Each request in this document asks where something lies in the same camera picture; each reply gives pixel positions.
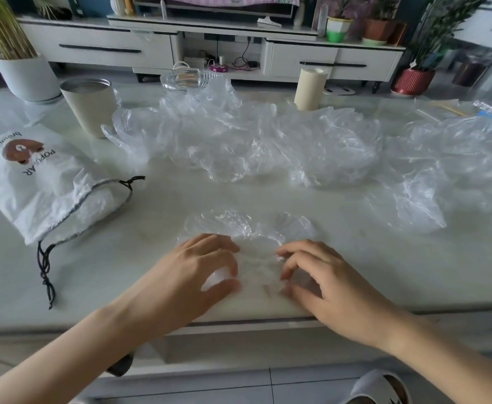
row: cartoon bear face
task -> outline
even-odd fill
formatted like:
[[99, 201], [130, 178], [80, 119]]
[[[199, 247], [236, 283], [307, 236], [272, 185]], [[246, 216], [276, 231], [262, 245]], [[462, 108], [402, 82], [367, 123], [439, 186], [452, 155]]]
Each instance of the cartoon bear face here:
[[3, 149], [3, 157], [11, 162], [27, 164], [33, 153], [44, 150], [44, 145], [30, 139], [16, 139], [7, 143]]

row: white slipper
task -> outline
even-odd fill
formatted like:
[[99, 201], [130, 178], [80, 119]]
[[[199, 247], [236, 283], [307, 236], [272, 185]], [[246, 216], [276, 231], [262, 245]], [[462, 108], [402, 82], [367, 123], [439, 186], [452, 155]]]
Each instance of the white slipper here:
[[359, 397], [367, 397], [375, 404], [413, 404], [404, 382], [398, 375], [386, 370], [376, 369], [363, 375], [354, 384], [350, 398], [343, 404]]

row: pink checkered cloth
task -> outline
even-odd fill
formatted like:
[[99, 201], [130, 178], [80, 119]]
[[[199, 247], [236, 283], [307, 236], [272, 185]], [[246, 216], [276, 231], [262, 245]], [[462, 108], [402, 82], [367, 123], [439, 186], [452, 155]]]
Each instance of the pink checkered cloth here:
[[299, 5], [300, 0], [174, 0], [182, 3], [202, 5], [205, 7], [243, 7], [255, 4], [292, 4]]

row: beige cylinder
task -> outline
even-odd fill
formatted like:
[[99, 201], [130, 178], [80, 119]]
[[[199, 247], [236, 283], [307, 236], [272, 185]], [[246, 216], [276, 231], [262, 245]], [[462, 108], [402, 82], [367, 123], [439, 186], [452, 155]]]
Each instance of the beige cylinder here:
[[61, 91], [83, 130], [91, 136], [105, 138], [101, 126], [105, 124], [112, 128], [111, 117], [117, 110], [111, 82], [105, 79], [71, 79], [61, 84]]
[[295, 94], [295, 105], [298, 110], [316, 110], [319, 107], [328, 75], [319, 68], [300, 70]]

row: white tv cabinet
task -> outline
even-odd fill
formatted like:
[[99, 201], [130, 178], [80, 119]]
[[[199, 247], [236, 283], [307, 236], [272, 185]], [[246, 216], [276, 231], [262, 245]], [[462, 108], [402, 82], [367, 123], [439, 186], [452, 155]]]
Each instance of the white tv cabinet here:
[[259, 69], [230, 69], [226, 75], [232, 79], [296, 82], [302, 67], [321, 67], [329, 72], [329, 79], [360, 80], [364, 85], [373, 81], [373, 93], [381, 82], [391, 80], [405, 50], [395, 46], [364, 46], [359, 42], [330, 43], [318, 39], [317, 33], [309, 28], [277, 28], [256, 23], [116, 15], [76, 21], [22, 17], [20, 23], [37, 51], [51, 62], [128, 67], [140, 82], [145, 75], [169, 71], [183, 60], [185, 40], [192, 41], [189, 37], [196, 36], [202, 43], [202, 34], [262, 38], [261, 46], [252, 46]]

